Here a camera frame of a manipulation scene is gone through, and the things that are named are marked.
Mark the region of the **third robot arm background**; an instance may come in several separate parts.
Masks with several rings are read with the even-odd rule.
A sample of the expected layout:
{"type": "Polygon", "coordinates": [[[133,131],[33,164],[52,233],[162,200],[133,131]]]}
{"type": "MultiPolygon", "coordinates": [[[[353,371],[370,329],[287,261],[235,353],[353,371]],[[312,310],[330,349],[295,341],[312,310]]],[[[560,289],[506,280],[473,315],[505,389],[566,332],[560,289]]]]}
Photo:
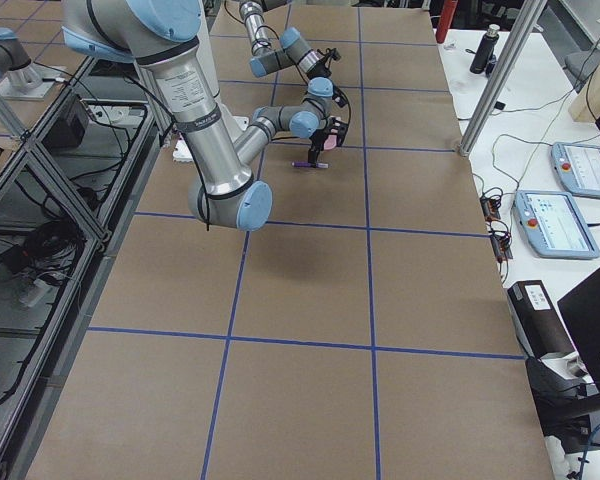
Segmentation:
{"type": "Polygon", "coordinates": [[[41,101],[55,83],[55,74],[36,66],[9,28],[0,27],[0,95],[11,100],[41,101]]]}

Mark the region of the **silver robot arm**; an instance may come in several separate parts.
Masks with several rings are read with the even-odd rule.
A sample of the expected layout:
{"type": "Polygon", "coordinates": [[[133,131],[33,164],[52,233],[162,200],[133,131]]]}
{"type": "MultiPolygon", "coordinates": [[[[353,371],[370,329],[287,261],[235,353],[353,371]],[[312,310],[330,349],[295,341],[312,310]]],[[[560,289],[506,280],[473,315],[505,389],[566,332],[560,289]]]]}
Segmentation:
{"type": "Polygon", "coordinates": [[[281,35],[265,23],[264,14],[285,5],[286,1],[240,1],[238,14],[251,45],[249,61],[252,74],[257,77],[295,67],[308,79],[329,78],[331,63],[341,60],[336,48],[324,51],[314,49],[295,27],[281,35]]]}
{"type": "Polygon", "coordinates": [[[66,45],[98,59],[135,63],[149,70],[162,105],[181,133],[198,168],[189,207],[209,225],[242,231],[260,229],[272,208],[272,191],[256,179],[251,162],[281,132],[311,142],[305,166],[320,167],[321,151],[339,146],[348,131],[331,106],[346,107],[328,68],[335,50],[314,50],[295,28],[280,46],[266,35],[265,12],[278,1],[242,1],[240,21],[251,46],[250,68],[257,77],[294,66],[308,78],[296,106],[265,106],[240,127],[215,96],[218,86],[199,1],[67,1],[63,6],[66,45]]]}

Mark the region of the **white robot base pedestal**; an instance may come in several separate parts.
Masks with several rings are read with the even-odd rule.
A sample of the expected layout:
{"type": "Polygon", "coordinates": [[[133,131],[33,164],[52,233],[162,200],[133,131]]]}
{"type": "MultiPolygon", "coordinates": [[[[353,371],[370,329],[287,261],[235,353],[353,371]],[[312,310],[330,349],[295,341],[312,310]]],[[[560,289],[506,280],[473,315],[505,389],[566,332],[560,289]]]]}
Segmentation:
{"type": "Polygon", "coordinates": [[[205,121],[206,128],[211,124],[215,125],[222,122],[225,125],[230,140],[235,141],[246,130],[249,119],[244,116],[233,115],[228,106],[222,101],[209,37],[209,28],[207,26],[207,14],[204,11],[204,2],[196,1],[196,6],[198,7],[200,18],[200,26],[198,27],[196,34],[199,41],[196,58],[200,67],[199,73],[204,76],[215,102],[215,106],[211,109],[211,112],[203,116],[198,122],[197,127],[198,129],[201,129],[203,121],[205,121]]]}

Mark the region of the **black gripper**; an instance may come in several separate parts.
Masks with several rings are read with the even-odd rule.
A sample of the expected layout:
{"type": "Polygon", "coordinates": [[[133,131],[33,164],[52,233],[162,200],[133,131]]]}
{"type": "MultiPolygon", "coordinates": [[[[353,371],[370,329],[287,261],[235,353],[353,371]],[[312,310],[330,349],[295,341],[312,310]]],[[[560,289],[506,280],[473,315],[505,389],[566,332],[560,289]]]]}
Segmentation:
{"type": "Polygon", "coordinates": [[[322,143],[325,137],[331,132],[338,134],[337,147],[341,147],[344,144],[348,133],[348,123],[343,121],[340,117],[329,117],[326,121],[326,125],[321,130],[317,130],[312,134],[310,137],[311,146],[307,154],[308,167],[318,167],[319,169],[327,169],[329,167],[328,155],[327,152],[322,149],[322,143]]]}
{"type": "Polygon", "coordinates": [[[310,78],[317,78],[317,77],[329,78],[332,75],[332,72],[330,69],[331,62],[327,63],[324,59],[325,51],[324,52],[322,52],[320,50],[313,51],[315,59],[313,61],[311,68],[309,69],[309,77],[310,78]]]}

